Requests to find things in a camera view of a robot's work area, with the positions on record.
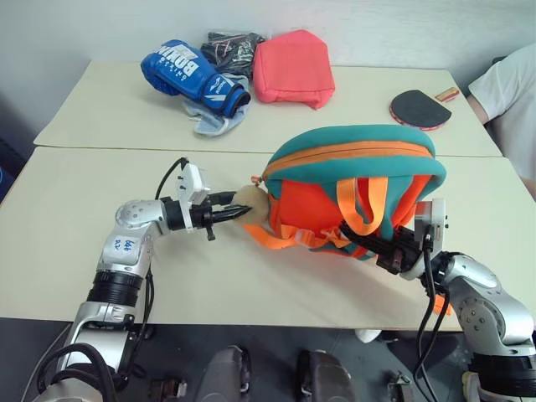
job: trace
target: red pouch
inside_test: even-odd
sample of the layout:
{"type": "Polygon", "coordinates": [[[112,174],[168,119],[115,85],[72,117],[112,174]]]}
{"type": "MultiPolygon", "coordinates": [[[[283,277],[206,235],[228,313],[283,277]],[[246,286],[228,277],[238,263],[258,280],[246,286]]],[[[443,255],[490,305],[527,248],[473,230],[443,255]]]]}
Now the red pouch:
{"type": "Polygon", "coordinates": [[[253,82],[259,100],[326,105],[335,91],[327,46],[301,29],[257,46],[253,82]]]}

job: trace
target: white shirt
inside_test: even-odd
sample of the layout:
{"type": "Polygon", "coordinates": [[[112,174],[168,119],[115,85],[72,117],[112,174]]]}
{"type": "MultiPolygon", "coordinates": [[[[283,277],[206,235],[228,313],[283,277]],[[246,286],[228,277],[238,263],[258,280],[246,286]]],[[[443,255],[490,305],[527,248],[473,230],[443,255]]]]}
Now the white shirt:
{"type": "Polygon", "coordinates": [[[518,175],[536,179],[536,44],[510,54],[469,85],[492,137],[518,175]]]}

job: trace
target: table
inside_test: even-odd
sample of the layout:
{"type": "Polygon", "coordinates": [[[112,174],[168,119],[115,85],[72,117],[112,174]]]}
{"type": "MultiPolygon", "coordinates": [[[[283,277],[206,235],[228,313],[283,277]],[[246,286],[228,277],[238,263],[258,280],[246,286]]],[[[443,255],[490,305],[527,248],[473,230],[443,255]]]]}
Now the table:
{"type": "MultiPolygon", "coordinates": [[[[116,209],[151,198],[178,157],[205,169],[213,191],[237,189],[270,155],[39,147],[0,208],[0,317],[70,321],[85,300],[116,209]]],[[[448,176],[446,250],[492,267],[536,314],[536,206],[508,160],[440,157],[448,176]]],[[[173,181],[164,195],[174,195],[173,181]]],[[[267,250],[234,222],[155,244],[159,323],[415,330],[424,289],[374,265],[301,247],[267,250]]],[[[442,327],[459,329],[454,316],[442,327]]]]}
{"type": "MultiPolygon", "coordinates": [[[[333,67],[337,89],[318,111],[297,103],[252,101],[245,120],[216,138],[193,133],[178,96],[154,90],[138,63],[91,62],[36,145],[273,153],[287,140],[321,126],[397,124],[389,103],[400,92],[430,96],[456,86],[446,70],[333,67]]],[[[431,131],[438,155],[501,157],[462,95],[449,101],[452,118],[431,131]]]]}

